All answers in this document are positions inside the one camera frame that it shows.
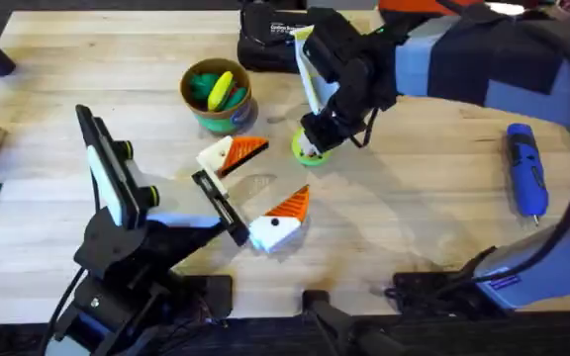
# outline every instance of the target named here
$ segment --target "black mount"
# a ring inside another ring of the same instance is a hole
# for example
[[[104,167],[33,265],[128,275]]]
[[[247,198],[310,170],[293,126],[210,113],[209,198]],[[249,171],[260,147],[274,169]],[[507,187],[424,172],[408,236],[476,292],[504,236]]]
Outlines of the black mount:
[[[492,246],[469,260],[455,272],[405,272],[393,276],[393,288],[384,293],[395,300],[402,314],[412,316],[463,316],[471,320],[501,318],[508,314],[469,281],[483,259],[494,252]]]
[[[74,256],[88,274],[58,320],[55,339],[69,336],[92,355],[135,355],[154,336],[151,330],[190,319],[201,303],[212,319],[228,316],[230,276],[179,277],[170,271],[223,230],[220,223],[190,228],[160,222],[127,230],[114,224],[107,208],[99,211]]]
[[[311,317],[325,337],[332,355],[435,356],[421,347],[405,346],[386,334],[384,325],[353,316],[330,304],[326,291],[303,292],[303,313]]]

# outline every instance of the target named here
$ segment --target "cable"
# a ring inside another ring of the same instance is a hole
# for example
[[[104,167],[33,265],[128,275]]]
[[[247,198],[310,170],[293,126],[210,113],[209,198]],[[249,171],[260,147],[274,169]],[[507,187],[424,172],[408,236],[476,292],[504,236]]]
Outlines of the cable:
[[[256,36],[253,36],[251,34],[249,34],[247,32],[247,29],[245,27],[245,10],[247,9],[247,4],[252,2],[252,0],[242,0],[241,3],[241,10],[240,10],[240,26],[241,26],[241,34],[249,39],[250,41],[261,45],[263,47],[271,47],[271,46],[276,46],[276,45],[290,45],[294,42],[294,37],[291,35],[284,35],[281,37],[277,37],[275,39],[269,40],[267,42],[264,42],[260,39],[258,39]]]
[[[54,312],[49,318],[49,322],[47,323],[47,330],[44,333],[44,336],[41,339],[41,344],[39,346],[39,356],[44,356],[46,354],[46,351],[48,350],[49,340],[54,334],[54,325],[56,324],[56,319],[58,318],[60,311],[63,309],[63,306],[65,305],[67,298],[71,294],[71,291],[74,289],[74,287],[76,287],[76,284],[78,283],[78,280],[80,280],[80,277],[82,277],[83,272],[85,272],[85,269],[80,267],[78,269],[78,272],[76,272],[76,274],[74,275],[74,278],[72,278],[71,282],[69,283],[69,286],[67,286],[67,289],[65,289],[65,292],[60,297],[60,300],[58,301],[58,304],[56,305]]]
[[[357,148],[362,148],[366,146],[368,142],[371,140],[371,132],[373,131],[373,124],[375,123],[375,118],[377,118],[378,111],[379,108],[373,108],[373,112],[371,113],[371,118],[368,120],[368,124],[366,124],[366,132],[364,133],[364,140],[362,141],[362,143],[360,143],[357,140],[357,138],[355,138],[355,135],[352,134],[351,136],[349,136],[349,139],[351,140],[351,142],[353,142],[353,144],[355,144]]]

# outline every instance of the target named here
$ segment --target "blue screwdriver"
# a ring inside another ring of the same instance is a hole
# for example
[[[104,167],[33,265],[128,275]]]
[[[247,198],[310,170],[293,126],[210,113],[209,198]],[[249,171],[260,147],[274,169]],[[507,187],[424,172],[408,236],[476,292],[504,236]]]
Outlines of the blue screwdriver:
[[[519,213],[524,217],[533,217],[535,224],[539,225],[539,217],[546,213],[549,205],[549,193],[544,184],[540,152],[531,127],[511,124],[507,128],[507,145]]]

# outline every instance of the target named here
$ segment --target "wooden table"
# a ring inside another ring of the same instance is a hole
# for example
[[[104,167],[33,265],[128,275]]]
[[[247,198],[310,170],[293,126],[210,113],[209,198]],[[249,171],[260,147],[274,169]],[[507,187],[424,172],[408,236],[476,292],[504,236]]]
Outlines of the wooden table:
[[[371,12],[347,16],[366,30]],[[18,62],[0,79],[0,322],[45,322],[77,269],[72,255],[93,214],[89,169],[74,114],[85,104],[115,138],[130,139],[142,171],[187,179],[216,138],[178,94],[205,57],[237,57],[235,12],[17,12],[0,45]],[[305,288],[332,292],[351,313],[393,312],[379,296],[394,272],[454,269],[484,248],[535,230],[511,211],[501,137],[533,125],[555,223],[570,196],[570,137],[538,120],[432,99],[402,98],[381,115],[370,146],[350,144],[309,170],[285,169],[309,111],[300,78],[251,73],[272,170],[311,185],[310,228],[288,252],[239,249],[226,236],[186,260],[184,273],[229,273],[233,316],[285,316]],[[570,298],[531,310],[570,310]]]

